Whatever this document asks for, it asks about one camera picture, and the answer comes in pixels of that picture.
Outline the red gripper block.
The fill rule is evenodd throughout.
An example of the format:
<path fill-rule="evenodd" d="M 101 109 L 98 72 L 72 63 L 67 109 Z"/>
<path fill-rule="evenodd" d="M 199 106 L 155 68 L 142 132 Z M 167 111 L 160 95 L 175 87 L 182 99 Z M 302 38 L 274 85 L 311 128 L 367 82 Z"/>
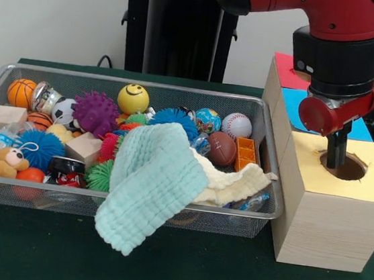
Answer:
<path fill-rule="evenodd" d="M 350 124 L 374 110 L 374 88 L 361 97 L 332 99 L 312 92 L 299 104 L 299 118 L 307 130 L 327 136 L 326 167 L 345 162 Z"/>

